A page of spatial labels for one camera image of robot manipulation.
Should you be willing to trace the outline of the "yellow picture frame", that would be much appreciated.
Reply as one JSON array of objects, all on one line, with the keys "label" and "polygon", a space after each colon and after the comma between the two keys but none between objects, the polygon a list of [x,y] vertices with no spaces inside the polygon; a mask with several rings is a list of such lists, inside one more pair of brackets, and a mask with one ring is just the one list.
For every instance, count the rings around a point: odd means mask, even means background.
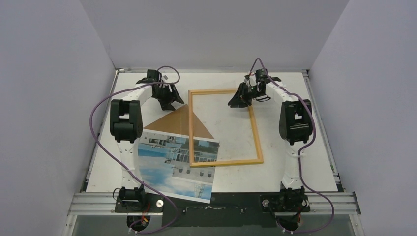
[{"label": "yellow picture frame", "polygon": [[188,136],[189,136],[189,165],[192,168],[197,167],[223,167],[223,166],[239,166],[239,165],[254,165],[263,164],[264,157],[260,144],[258,127],[256,124],[256,118],[253,108],[249,106],[248,114],[251,123],[251,130],[253,135],[253,141],[255,144],[255,151],[257,154],[256,159],[245,160],[227,160],[227,161],[211,161],[211,162],[196,162],[194,159],[194,112],[193,112],[193,96],[198,95],[219,95],[219,94],[231,94],[235,93],[234,88],[217,88],[217,89],[194,89],[188,91]]}]

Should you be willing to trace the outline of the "clear acrylic sheet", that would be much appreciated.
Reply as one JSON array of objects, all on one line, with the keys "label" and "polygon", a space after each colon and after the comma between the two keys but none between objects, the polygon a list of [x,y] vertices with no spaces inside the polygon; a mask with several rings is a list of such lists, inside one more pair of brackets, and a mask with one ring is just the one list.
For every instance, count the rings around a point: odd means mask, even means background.
[{"label": "clear acrylic sheet", "polygon": [[[180,95],[188,105],[188,91],[194,89],[235,89],[243,80],[240,74],[189,74],[177,84]],[[198,95],[193,96],[193,112],[204,124],[216,140],[219,148],[217,160],[245,160],[256,159],[255,144],[251,130],[251,123],[247,108],[230,108],[227,103],[231,94]],[[204,148],[196,146],[198,140],[204,138],[194,137],[194,151],[203,151]],[[203,161],[194,154],[196,162]]]}]

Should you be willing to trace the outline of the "building and sky photo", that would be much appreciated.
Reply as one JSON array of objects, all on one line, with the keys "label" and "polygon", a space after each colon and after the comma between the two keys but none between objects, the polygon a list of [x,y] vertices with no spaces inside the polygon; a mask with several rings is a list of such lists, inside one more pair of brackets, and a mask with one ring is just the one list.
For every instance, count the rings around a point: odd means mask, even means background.
[{"label": "building and sky photo", "polygon": [[209,203],[215,167],[191,167],[186,135],[145,129],[137,145],[143,182],[168,197]]}]

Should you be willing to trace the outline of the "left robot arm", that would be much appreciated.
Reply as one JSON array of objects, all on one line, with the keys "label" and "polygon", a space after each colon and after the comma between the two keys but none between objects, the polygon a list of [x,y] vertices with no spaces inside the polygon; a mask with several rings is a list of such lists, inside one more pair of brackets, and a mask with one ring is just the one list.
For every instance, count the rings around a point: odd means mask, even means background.
[{"label": "left robot arm", "polygon": [[156,99],[163,111],[174,111],[174,102],[183,104],[174,83],[168,82],[160,69],[147,70],[134,89],[122,99],[110,102],[110,133],[114,137],[122,165],[121,188],[116,198],[116,210],[126,212],[162,212],[164,198],[146,192],[139,170],[138,144],[143,133],[141,106]]}]

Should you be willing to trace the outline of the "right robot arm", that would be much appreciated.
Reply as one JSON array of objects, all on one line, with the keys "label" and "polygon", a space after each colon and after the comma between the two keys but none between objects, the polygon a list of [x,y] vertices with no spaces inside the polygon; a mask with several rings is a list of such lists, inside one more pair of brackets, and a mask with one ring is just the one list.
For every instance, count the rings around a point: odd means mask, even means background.
[{"label": "right robot arm", "polygon": [[315,129],[311,119],[311,102],[290,93],[278,77],[269,77],[266,69],[249,72],[239,84],[236,93],[228,102],[230,108],[246,108],[260,97],[272,99],[280,105],[278,123],[279,135],[285,143],[285,171],[281,189],[277,194],[261,197],[265,211],[294,212],[300,214],[310,211],[308,196],[301,181],[299,162],[303,155],[301,147],[308,143]]}]

